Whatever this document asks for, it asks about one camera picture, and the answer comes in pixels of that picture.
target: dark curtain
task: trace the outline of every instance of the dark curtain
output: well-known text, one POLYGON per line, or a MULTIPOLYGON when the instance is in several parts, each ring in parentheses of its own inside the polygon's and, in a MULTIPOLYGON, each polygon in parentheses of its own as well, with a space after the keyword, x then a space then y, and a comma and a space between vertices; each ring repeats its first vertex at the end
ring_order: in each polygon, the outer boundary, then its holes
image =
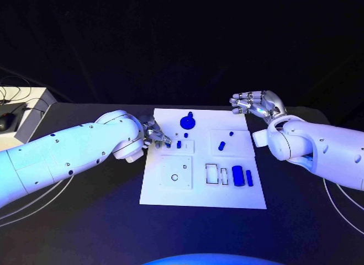
POLYGON ((10 74, 76 103, 226 105, 270 89, 341 124, 364 105, 364 1, 0 1, 10 74))

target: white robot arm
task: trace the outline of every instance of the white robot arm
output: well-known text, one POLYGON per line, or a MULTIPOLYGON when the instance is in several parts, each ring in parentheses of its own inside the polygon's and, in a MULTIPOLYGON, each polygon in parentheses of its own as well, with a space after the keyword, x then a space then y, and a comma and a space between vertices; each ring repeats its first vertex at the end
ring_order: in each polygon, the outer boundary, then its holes
POLYGON ((141 123, 122 110, 105 113, 27 144, 0 152, 0 207, 98 165, 112 153, 128 163, 143 156, 141 148, 169 137, 151 119, 141 123))
POLYGON ((252 133, 257 147, 268 146, 278 160, 304 167, 315 175, 364 190, 364 132, 304 122, 287 115, 271 91, 234 94, 234 114, 252 113, 268 124, 252 133))

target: small blue piece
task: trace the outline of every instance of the small blue piece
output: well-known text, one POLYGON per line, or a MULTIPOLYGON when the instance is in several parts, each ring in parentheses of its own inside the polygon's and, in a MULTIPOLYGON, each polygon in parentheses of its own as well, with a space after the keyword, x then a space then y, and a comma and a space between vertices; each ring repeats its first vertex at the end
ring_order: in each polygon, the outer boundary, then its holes
POLYGON ((218 148, 218 149, 219 149, 219 151, 222 151, 222 149, 224 149, 224 145, 225 145, 225 143, 224 143, 224 142, 221 142, 221 143, 219 143, 219 148, 218 148))
POLYGON ((247 170, 247 171, 245 171, 245 174, 247 174, 247 185, 251 187, 251 186, 252 186, 252 181, 251 181, 251 171, 247 170))
POLYGON ((234 185, 241 187, 245 185, 244 183, 244 175, 242 175, 242 168, 241 166, 231 167, 231 175, 234 176, 234 185))
POLYGON ((180 127, 185 129, 185 130, 190 130, 193 127, 195 127, 195 120, 192 118, 192 112, 187 113, 187 116, 185 116, 182 119, 180 119, 180 127))

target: blue object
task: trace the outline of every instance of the blue object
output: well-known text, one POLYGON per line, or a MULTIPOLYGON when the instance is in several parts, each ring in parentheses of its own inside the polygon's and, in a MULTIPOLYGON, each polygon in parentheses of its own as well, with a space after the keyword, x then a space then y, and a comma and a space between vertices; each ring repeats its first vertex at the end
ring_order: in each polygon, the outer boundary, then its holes
POLYGON ((195 120, 192 118, 192 112, 187 113, 187 116, 185 116, 182 119, 180 119, 180 127, 185 129, 185 130, 190 130, 193 127, 195 127, 195 120))
POLYGON ((222 151, 222 149, 224 149, 224 145, 225 145, 225 143, 221 142, 221 143, 219 143, 219 151, 222 151))
POLYGON ((169 264, 187 264, 187 265, 281 265, 264 259, 229 255, 229 254, 186 254, 161 258, 144 265, 169 265, 169 264))
POLYGON ((241 166, 231 167, 231 175, 234 176, 234 185, 241 187, 245 185, 244 183, 244 175, 242 175, 242 168, 241 166))
POLYGON ((247 185, 251 187, 252 181, 251 181, 251 171, 250 170, 245 171, 245 175, 247 175, 247 185))

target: black tabletop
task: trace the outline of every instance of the black tabletop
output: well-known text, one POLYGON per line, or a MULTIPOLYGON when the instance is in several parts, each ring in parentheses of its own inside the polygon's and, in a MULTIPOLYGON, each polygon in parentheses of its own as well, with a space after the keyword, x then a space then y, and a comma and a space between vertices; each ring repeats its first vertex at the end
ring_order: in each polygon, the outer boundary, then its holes
MULTIPOLYGON (((153 113, 156 107, 229 109, 56 103, 31 140, 95 121, 112 110, 140 116, 153 113)), ((289 112, 309 122, 328 122, 317 110, 289 108, 289 112)), ((260 118, 245 118, 251 133, 265 128, 260 118)), ((226 253, 286 264, 364 264, 364 235, 332 208, 322 179, 278 161, 267 147, 254 148, 254 153, 267 210, 140 205, 146 156, 134 163, 109 156, 73 177, 59 197, 36 214, 0 228, 0 264, 141 264, 186 253, 226 253)), ((65 182, 36 206, 5 220, 37 209, 65 182)), ((44 190, 7 205, 0 215, 44 190)), ((364 205, 364 192, 345 190, 364 205)), ((342 213, 364 231, 364 212, 332 183, 329 191, 342 213)))

